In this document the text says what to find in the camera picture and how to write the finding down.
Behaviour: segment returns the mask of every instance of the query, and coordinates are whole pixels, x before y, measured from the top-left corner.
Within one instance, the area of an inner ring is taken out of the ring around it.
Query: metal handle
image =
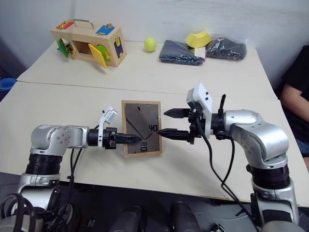
[[[75,19],[73,19],[73,23],[74,23],[74,25],[76,25],[75,21],[80,21],[80,22],[87,22],[87,23],[90,23],[90,24],[91,24],[91,26],[92,26],[92,29],[94,29],[94,28],[95,28],[95,26],[93,25],[93,23],[92,23],[90,20],[85,20],[85,19],[77,19],[77,18],[75,18]]]

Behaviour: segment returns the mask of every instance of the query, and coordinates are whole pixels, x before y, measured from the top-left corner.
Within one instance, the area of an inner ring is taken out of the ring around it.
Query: dark gray cloth
[[[186,43],[165,40],[159,56],[161,62],[186,65],[201,65],[205,59],[194,55],[194,48]]]
[[[206,46],[206,56],[210,58],[242,60],[247,54],[245,44],[219,37]]]

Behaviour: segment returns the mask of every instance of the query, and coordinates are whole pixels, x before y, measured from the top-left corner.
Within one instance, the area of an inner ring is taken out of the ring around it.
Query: yellow sponge
[[[193,48],[203,47],[209,44],[210,41],[211,41],[211,37],[205,31],[202,31],[197,34],[190,33],[188,37],[185,39],[185,42],[187,43],[187,45]]]

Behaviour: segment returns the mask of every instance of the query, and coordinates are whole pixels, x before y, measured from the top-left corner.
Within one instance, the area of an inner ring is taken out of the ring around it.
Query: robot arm
[[[60,163],[67,148],[87,148],[100,146],[105,149],[116,149],[117,144],[136,143],[140,137],[132,134],[117,132],[117,128],[105,128],[104,123],[110,124],[117,112],[109,107],[100,121],[98,129],[88,126],[55,126],[41,125],[31,134],[32,146],[26,172],[21,175],[17,192],[27,199],[33,207],[40,209],[47,221],[53,220],[59,211],[60,203]],[[8,212],[13,213],[17,205],[11,205]],[[14,227],[14,216],[2,218],[2,228]],[[23,231],[27,231],[28,219],[23,221]],[[42,230],[42,219],[36,220],[36,231]]]
[[[201,137],[196,119],[209,138],[211,130],[217,139],[232,137],[244,149],[252,174],[254,193],[251,195],[252,212],[259,226],[270,221],[288,221],[298,224],[298,208],[293,182],[289,177],[286,151],[288,138],[277,126],[265,122],[262,117],[249,110],[223,112],[223,101],[217,114],[212,114],[212,99],[202,84],[198,84],[187,95],[190,109],[171,109],[164,114],[174,118],[187,117],[190,131],[163,129],[159,134],[194,144]]]

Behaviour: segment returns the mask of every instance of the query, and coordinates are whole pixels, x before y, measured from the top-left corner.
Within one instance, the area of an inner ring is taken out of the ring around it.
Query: tennis ball
[[[155,45],[154,38],[147,38],[144,42],[144,47],[148,52],[153,52],[155,50]]]

